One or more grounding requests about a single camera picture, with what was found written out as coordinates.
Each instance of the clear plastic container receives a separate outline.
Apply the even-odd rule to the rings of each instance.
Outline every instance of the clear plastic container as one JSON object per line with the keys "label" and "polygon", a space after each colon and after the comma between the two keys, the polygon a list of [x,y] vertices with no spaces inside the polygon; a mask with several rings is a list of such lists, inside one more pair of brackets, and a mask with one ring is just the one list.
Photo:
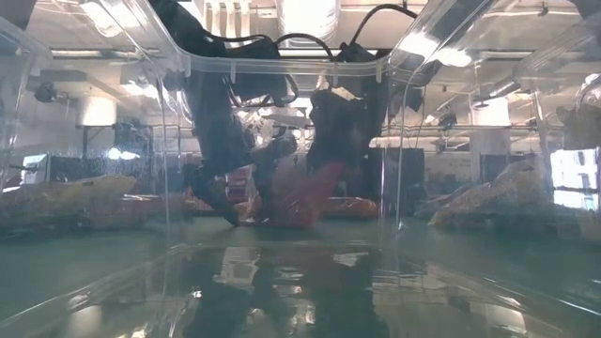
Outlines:
{"label": "clear plastic container", "polygon": [[37,2],[25,31],[0,19],[2,337],[103,336],[161,313],[165,201],[184,198],[165,192],[150,137],[176,114],[157,67],[92,5]]}
{"label": "clear plastic container", "polygon": [[[67,33],[69,42],[54,38]],[[53,59],[25,78],[7,166],[2,249],[17,257],[4,255],[12,276],[3,281],[0,336],[166,336],[176,323],[193,329],[179,320],[187,306],[189,314],[205,313],[193,308],[201,294],[209,302],[235,299],[224,316],[259,318],[262,309],[285,323],[261,330],[292,330],[301,318],[292,309],[322,307],[331,314],[303,320],[344,332],[346,309],[335,303],[348,298],[346,308],[361,305],[356,316],[364,317],[365,334],[398,331],[369,306],[378,300],[378,308],[392,311],[399,302],[384,301],[397,285],[397,159],[387,159],[382,174],[387,149],[361,139],[339,151],[327,145],[328,134],[319,141],[326,152],[308,155],[315,138],[309,113],[323,117],[329,102],[340,107],[338,121],[347,111],[362,112],[361,100],[347,98],[360,96],[362,85],[378,88],[372,98],[385,93],[385,62],[192,55],[146,1],[38,2],[25,34]],[[327,82],[348,89],[322,90],[314,97],[319,107],[305,109]],[[236,91],[233,100],[245,101],[262,90],[258,84],[286,100],[296,85],[298,101],[233,107],[228,88]],[[384,115],[383,101],[370,104]],[[381,133],[381,121],[355,120],[353,128],[362,123]],[[348,140],[348,130],[338,132]],[[203,162],[212,171],[199,175]],[[384,192],[383,180],[390,187]],[[216,193],[201,195],[206,191],[195,189],[202,184]],[[236,192],[242,184],[245,193]],[[257,194],[264,190],[270,192]],[[376,282],[386,292],[371,290]],[[271,286],[290,304],[278,308]],[[322,327],[329,317],[333,327]],[[244,332],[239,325],[226,326]]]}
{"label": "clear plastic container", "polygon": [[50,51],[16,26],[0,18],[0,189],[8,174],[9,159],[15,142],[18,111],[27,76],[51,59]]}
{"label": "clear plastic container", "polygon": [[[430,1],[390,57],[334,63],[192,54],[198,41],[151,3],[36,3],[26,33],[53,61],[26,78],[1,196],[25,212],[0,216],[0,336],[598,333],[598,260],[539,233],[556,219],[537,208],[537,126],[510,125],[502,95],[516,62],[478,82],[503,13],[525,8]],[[532,25],[567,29],[551,19],[571,15],[548,5]],[[70,43],[53,38],[67,32]],[[412,34],[438,40],[416,52]],[[478,100],[454,119],[433,109],[435,91]],[[266,94],[283,107],[251,106]],[[465,232],[525,223],[542,242]]]}
{"label": "clear plastic container", "polygon": [[[423,89],[429,106],[401,108],[393,121],[401,137],[391,139],[404,148],[401,167],[414,163],[407,148],[425,152],[425,203],[400,215],[408,230],[399,250],[512,290],[511,302],[542,296],[549,311],[569,314],[557,320],[522,308],[517,317],[537,313],[562,335],[598,335],[596,145],[567,148],[568,129],[551,110],[593,101],[599,18],[591,12],[583,21],[569,2],[544,2],[541,11],[529,5],[430,1],[393,51],[395,67],[419,61],[417,75],[434,70]],[[541,22],[549,25],[535,29]],[[550,34],[556,29],[565,33]],[[523,41],[525,51],[503,50],[516,44],[503,45],[501,33]],[[407,87],[406,100],[415,90]],[[521,327],[503,320],[506,328]],[[506,334],[557,334],[528,320],[522,328]]]}

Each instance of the wire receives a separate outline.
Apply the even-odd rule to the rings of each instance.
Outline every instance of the wire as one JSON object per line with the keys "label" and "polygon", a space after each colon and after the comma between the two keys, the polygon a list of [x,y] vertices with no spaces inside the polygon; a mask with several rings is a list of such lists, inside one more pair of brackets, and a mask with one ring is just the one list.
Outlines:
{"label": "wire", "polygon": [[209,31],[206,31],[206,34],[209,38],[221,40],[223,42],[246,42],[246,41],[251,41],[251,40],[260,39],[260,38],[265,38],[265,39],[271,41],[271,38],[264,34],[255,34],[255,35],[251,35],[248,37],[240,37],[240,38],[218,37],[218,36],[210,34]]}
{"label": "wire", "polygon": [[330,49],[330,47],[328,47],[326,42],[324,42],[321,39],[316,38],[312,35],[309,35],[309,34],[290,33],[290,34],[282,35],[281,37],[279,37],[278,39],[275,40],[275,44],[280,45],[282,42],[284,42],[285,40],[290,39],[290,38],[306,38],[308,40],[311,40],[312,42],[318,44],[319,47],[323,48],[324,51],[326,51],[326,54],[328,54],[331,61],[335,61],[334,55],[331,53],[331,49]]}
{"label": "wire", "polygon": [[273,97],[270,94],[268,94],[265,96],[265,98],[263,98],[261,100],[261,102],[246,104],[246,105],[243,104],[243,102],[239,102],[238,99],[236,98],[236,95],[232,91],[232,83],[229,80],[229,78],[223,77],[223,79],[228,84],[229,90],[227,91],[227,95],[229,96],[229,99],[232,100],[232,103],[234,103],[234,106],[236,106],[237,108],[265,108],[265,107],[271,107],[273,105],[275,105],[277,107],[285,106],[287,104],[294,102],[296,99],[299,98],[299,87],[297,86],[297,84],[294,81],[294,79],[292,78],[292,76],[290,76],[289,74],[285,74],[284,76],[290,83],[290,88],[292,89],[292,97],[290,99],[274,100]]}
{"label": "wire", "polygon": [[383,10],[383,9],[392,9],[392,10],[396,10],[397,12],[403,13],[407,16],[409,16],[410,18],[417,18],[417,13],[408,10],[404,7],[395,5],[395,4],[382,4],[382,5],[377,5],[374,8],[372,8],[372,10],[370,10],[369,12],[367,12],[367,14],[365,15],[365,17],[363,18],[363,21],[361,22],[361,24],[359,25],[359,28],[357,28],[357,32],[355,32],[355,35],[353,36],[353,38],[351,39],[349,44],[353,44],[357,41],[357,38],[359,37],[359,34],[361,33],[361,31],[363,30],[363,27],[365,26],[365,24],[369,21],[369,19],[374,16],[374,14],[376,14],[377,12]]}

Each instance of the ceiling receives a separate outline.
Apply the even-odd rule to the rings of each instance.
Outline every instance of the ceiling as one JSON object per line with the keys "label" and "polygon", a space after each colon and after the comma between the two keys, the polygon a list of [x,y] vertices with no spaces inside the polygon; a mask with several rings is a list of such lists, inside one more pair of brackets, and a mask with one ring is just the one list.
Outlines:
{"label": "ceiling", "polygon": [[[350,41],[357,26],[374,5],[390,3],[378,0],[339,1],[340,16],[335,35],[329,42],[332,48]],[[189,7],[198,3],[201,1],[188,1],[184,5]],[[408,0],[408,8],[419,13],[425,3],[426,0]],[[511,6],[504,8],[501,5],[507,6],[508,1],[501,0],[498,3],[474,25],[478,29],[471,29],[457,42],[457,45],[477,51],[475,57],[480,61],[476,66],[465,68],[443,67],[425,90],[423,110],[407,113],[406,125],[423,125],[424,116],[438,116],[442,112],[439,108],[448,100],[469,101],[471,94],[511,75],[521,58],[581,20],[577,9],[567,0],[513,1]],[[220,6],[220,12],[221,31],[225,32],[227,10],[224,5]],[[206,16],[210,18],[208,21],[212,21],[211,7],[208,7]],[[250,33],[277,38],[281,35],[277,16],[275,0],[252,0]],[[365,26],[358,42],[367,49],[392,48],[406,34],[412,22],[405,15],[383,10]],[[237,35],[241,32],[240,25],[240,17],[237,16]],[[135,48],[136,44],[152,45],[154,40],[150,35],[145,36],[143,32],[137,34],[136,44],[124,33],[107,37],[100,33],[86,12],[73,0],[38,0],[26,33],[60,56],[49,67],[32,76],[30,83],[55,82],[59,91],[74,99],[90,95],[110,97],[117,101],[120,114],[141,117],[148,124],[162,123],[162,117],[158,114],[159,104],[155,99],[131,93],[124,87],[129,81],[152,78],[152,65],[139,62],[141,55]],[[310,83],[313,81],[316,83],[316,78],[309,79]],[[564,99],[557,97],[558,102]],[[525,123],[533,117],[530,96],[512,95],[508,100],[512,123]],[[48,115],[61,115],[64,114],[65,104],[45,106],[42,110],[56,110]],[[469,124],[469,105],[465,111],[457,112],[457,118],[460,124]],[[167,117],[167,123],[177,124],[182,120],[171,114]],[[427,144],[440,137],[439,131],[424,130],[421,135],[421,142]]]}

